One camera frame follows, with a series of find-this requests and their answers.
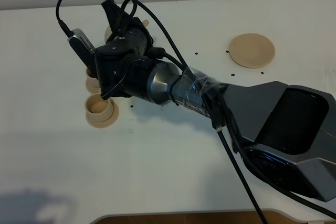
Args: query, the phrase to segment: wooden disc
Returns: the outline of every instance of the wooden disc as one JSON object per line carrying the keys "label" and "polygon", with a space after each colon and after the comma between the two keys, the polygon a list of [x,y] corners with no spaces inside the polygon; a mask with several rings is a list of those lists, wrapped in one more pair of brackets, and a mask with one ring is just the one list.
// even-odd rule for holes
{"label": "wooden disc", "polygon": [[261,68],[269,64],[275,55],[273,43],[260,34],[241,34],[229,46],[231,58],[246,68]]}

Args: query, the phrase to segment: wooden coaster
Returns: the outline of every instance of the wooden coaster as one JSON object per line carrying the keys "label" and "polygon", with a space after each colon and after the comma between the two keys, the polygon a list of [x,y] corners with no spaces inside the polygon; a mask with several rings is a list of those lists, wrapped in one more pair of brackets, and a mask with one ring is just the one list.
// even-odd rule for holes
{"label": "wooden coaster", "polygon": [[241,34],[229,46],[231,58],[246,68],[261,68],[268,65],[275,55],[273,43],[260,34]]}
{"label": "wooden coaster", "polygon": [[110,118],[108,118],[106,121],[104,122],[94,122],[92,121],[89,117],[88,117],[88,113],[85,113],[85,117],[86,120],[88,121],[88,123],[95,128],[105,128],[110,126],[111,124],[113,124],[119,116],[119,108],[117,106],[117,104],[111,99],[112,105],[113,105],[113,113],[111,115]]}

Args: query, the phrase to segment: white tabletop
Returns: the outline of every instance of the white tabletop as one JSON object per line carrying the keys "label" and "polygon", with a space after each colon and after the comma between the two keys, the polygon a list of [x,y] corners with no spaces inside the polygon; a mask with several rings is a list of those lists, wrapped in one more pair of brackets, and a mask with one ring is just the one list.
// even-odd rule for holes
{"label": "white tabletop", "polygon": [[[243,86],[277,80],[336,97],[336,0],[147,6],[187,63],[218,80]],[[64,7],[60,14],[95,46],[103,44],[102,7]],[[150,21],[155,46],[173,54],[154,21],[142,10],[138,16]],[[274,43],[271,64],[246,69],[230,59],[225,51],[243,33]],[[0,52],[0,222],[83,224],[121,214],[253,210],[209,119],[172,103],[116,98],[115,124],[89,126],[85,66],[54,8],[0,11]],[[278,193],[235,157],[262,209],[301,221],[330,219]],[[336,211],[336,199],[311,201]]]}

